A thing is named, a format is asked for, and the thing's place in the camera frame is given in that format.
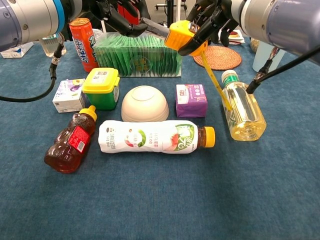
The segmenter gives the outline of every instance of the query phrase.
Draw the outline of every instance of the yellow oil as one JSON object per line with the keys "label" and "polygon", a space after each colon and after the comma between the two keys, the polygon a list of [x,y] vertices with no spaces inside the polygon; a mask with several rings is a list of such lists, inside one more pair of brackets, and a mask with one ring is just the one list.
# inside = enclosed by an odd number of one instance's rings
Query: yellow oil
{"label": "yellow oil", "polygon": [[232,110],[224,106],[231,137],[236,141],[256,141],[267,128],[267,123],[253,94],[248,94],[248,85],[231,81],[223,89]]}

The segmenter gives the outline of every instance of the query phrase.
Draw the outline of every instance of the cooking oil bottle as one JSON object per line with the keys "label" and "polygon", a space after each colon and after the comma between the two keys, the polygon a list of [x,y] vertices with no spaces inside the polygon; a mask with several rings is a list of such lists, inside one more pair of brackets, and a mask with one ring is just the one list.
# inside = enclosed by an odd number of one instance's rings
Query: cooking oil bottle
{"label": "cooking oil bottle", "polygon": [[230,102],[232,110],[227,110],[222,101],[231,137],[236,141],[256,141],[267,127],[264,116],[253,94],[247,93],[248,85],[240,82],[233,70],[222,74],[223,93]]}

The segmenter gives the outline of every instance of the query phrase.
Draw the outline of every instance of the round rattan mat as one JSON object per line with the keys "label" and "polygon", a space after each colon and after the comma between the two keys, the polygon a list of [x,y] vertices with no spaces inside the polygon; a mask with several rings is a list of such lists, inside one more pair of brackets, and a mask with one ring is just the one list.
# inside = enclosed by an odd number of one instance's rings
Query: round rattan mat
{"label": "round rattan mat", "polygon": [[[242,62],[239,53],[224,46],[208,46],[205,56],[210,68],[218,71],[234,69]],[[204,66],[201,56],[194,56],[193,59],[200,66]]]}

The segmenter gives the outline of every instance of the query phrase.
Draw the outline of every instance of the red soda can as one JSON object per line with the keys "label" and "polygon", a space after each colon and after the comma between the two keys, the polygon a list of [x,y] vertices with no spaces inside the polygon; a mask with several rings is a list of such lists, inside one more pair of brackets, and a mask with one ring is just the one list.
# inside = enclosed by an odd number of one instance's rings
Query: red soda can
{"label": "red soda can", "polygon": [[75,49],[82,61],[84,70],[89,73],[98,68],[98,61],[93,49],[96,43],[94,31],[88,18],[77,18],[70,24]]}

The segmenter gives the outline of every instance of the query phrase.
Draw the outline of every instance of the blue carpet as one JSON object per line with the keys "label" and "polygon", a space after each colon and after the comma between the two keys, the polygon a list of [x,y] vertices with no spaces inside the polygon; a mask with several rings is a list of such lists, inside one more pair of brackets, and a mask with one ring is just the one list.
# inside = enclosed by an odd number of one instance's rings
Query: blue carpet
{"label": "blue carpet", "polygon": [[[235,70],[250,83],[254,54],[246,42],[231,48],[242,56]],[[97,131],[78,171],[60,174],[43,157],[73,113],[58,113],[52,100],[61,80],[87,76],[74,45],[66,48],[49,96],[0,102],[0,239],[320,239],[318,66],[305,62],[258,88],[267,129],[256,142],[231,139],[221,99],[190,56],[181,78],[123,78],[116,110],[98,111],[97,128],[121,120],[122,99],[136,86],[161,90],[174,120],[176,84],[203,84],[207,117],[191,120],[214,126],[215,147],[184,156],[106,154]],[[294,58],[287,53],[281,65]],[[0,59],[0,95],[44,92],[50,61],[39,44],[22,59]]]}

